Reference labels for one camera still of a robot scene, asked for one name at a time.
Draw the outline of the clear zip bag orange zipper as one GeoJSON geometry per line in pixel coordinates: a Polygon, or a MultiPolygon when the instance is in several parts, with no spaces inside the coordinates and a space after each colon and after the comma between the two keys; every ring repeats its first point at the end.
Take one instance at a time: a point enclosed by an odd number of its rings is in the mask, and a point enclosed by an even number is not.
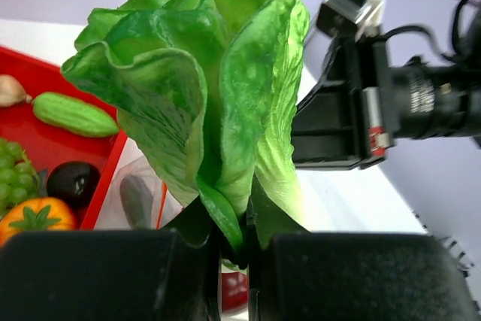
{"type": "MultiPolygon", "coordinates": [[[[183,206],[141,156],[120,168],[111,181],[98,229],[160,229],[183,210],[183,206]]],[[[242,313],[248,306],[247,276],[241,272],[222,274],[222,312],[242,313]]]]}

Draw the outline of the green grapes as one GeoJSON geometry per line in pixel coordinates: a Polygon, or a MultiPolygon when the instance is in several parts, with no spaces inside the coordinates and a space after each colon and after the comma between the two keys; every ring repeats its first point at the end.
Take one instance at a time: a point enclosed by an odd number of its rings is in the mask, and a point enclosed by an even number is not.
{"type": "Polygon", "coordinates": [[[1,138],[1,218],[12,208],[35,198],[40,178],[22,146],[1,138]]]}

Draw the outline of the purple mangosteen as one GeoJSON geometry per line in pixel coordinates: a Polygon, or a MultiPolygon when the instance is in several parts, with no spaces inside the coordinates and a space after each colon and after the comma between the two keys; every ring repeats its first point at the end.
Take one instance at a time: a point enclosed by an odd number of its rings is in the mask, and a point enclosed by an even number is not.
{"type": "Polygon", "coordinates": [[[100,171],[88,162],[64,162],[56,166],[47,178],[47,195],[64,201],[75,210],[86,207],[92,200],[100,177],[100,171]]]}

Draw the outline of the dark green cucumber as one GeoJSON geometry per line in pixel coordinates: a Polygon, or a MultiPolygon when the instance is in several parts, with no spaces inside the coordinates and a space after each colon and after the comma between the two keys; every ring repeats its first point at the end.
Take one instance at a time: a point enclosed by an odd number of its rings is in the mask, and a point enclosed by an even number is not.
{"type": "Polygon", "coordinates": [[[149,229],[153,194],[139,176],[125,176],[119,186],[120,200],[132,229],[149,229]]]}

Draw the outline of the orange persimmon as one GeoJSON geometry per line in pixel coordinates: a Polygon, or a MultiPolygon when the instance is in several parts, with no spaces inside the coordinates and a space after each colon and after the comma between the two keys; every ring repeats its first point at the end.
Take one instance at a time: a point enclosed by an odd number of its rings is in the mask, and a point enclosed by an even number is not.
{"type": "Polygon", "coordinates": [[[32,198],[13,207],[1,220],[1,246],[27,231],[71,231],[77,229],[73,210],[57,198],[32,198]]]}

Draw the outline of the red plastic tray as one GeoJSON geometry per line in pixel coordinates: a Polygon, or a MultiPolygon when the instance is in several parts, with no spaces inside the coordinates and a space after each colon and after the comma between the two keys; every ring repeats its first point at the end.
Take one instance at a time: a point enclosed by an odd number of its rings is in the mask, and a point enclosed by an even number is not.
{"type": "MultiPolygon", "coordinates": [[[[6,47],[1,48],[1,73],[16,78],[28,94],[35,97],[43,92],[59,92],[81,99],[105,110],[112,117],[116,111],[95,96],[81,92],[61,75],[59,67],[6,47]]],[[[38,120],[29,104],[1,109],[1,136],[16,141],[26,150],[37,170],[52,171],[68,161],[84,161],[101,173],[95,194],[77,212],[82,229],[93,229],[117,163],[125,146],[124,132],[110,138],[85,138],[38,120]]]]}

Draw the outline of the red bell pepper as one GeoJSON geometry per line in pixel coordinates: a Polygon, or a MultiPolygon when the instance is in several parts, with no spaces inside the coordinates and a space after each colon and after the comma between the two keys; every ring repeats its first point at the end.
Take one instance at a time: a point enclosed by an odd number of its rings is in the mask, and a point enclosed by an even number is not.
{"type": "Polygon", "coordinates": [[[240,272],[222,273],[222,311],[244,309],[248,304],[248,278],[240,272]]]}

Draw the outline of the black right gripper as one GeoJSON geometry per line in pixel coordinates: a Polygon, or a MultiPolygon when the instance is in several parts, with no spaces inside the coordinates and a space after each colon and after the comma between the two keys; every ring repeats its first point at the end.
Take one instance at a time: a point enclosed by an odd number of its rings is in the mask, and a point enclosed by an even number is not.
{"type": "MultiPolygon", "coordinates": [[[[432,66],[421,56],[405,65],[389,64],[387,39],[356,45],[368,103],[368,140],[372,163],[382,162],[399,138],[472,138],[480,141],[480,42],[462,47],[448,65],[432,66]]],[[[355,117],[352,100],[353,38],[335,38],[322,61],[317,84],[298,105],[296,118],[308,114],[355,117]]],[[[352,128],[296,131],[291,136],[296,167],[356,167],[361,153],[352,128]]]]}

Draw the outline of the green lettuce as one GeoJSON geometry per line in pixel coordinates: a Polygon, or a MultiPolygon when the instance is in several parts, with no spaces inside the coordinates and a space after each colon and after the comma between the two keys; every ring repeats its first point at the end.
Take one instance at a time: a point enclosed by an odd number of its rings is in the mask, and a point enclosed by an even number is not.
{"type": "Polygon", "coordinates": [[[306,223],[291,130],[308,26],[301,0],[128,0],[91,12],[61,72],[115,107],[173,197],[199,198],[244,268],[254,180],[306,223]]]}

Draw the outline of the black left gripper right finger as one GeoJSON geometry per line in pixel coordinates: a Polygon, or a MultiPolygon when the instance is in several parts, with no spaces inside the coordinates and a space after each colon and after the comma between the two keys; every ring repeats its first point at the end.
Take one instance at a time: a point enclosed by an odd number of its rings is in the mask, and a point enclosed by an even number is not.
{"type": "Polygon", "coordinates": [[[308,232],[253,182],[251,320],[477,320],[461,268],[427,235],[308,232]]]}

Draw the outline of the garlic bulb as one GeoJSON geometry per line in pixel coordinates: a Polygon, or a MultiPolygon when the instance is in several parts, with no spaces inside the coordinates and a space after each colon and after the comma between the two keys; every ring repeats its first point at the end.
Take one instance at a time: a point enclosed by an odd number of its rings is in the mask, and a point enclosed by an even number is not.
{"type": "Polygon", "coordinates": [[[15,77],[2,74],[0,84],[0,105],[2,108],[22,103],[30,104],[32,102],[32,97],[15,77]]]}

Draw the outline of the light green bitter gourd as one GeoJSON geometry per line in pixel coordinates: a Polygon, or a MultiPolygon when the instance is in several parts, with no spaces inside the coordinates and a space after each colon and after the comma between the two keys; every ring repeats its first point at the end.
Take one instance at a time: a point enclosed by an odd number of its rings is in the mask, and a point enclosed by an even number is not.
{"type": "Polygon", "coordinates": [[[43,92],[32,102],[33,114],[43,123],[87,138],[116,135],[116,120],[103,109],[57,92],[43,92]]]}

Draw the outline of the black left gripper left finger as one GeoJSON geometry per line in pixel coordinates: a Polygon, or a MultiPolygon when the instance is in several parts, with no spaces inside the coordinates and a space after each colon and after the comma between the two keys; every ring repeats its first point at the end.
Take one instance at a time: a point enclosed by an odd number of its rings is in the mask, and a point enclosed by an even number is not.
{"type": "Polygon", "coordinates": [[[218,274],[200,201],[158,230],[24,232],[1,250],[1,318],[218,320],[218,274]]]}

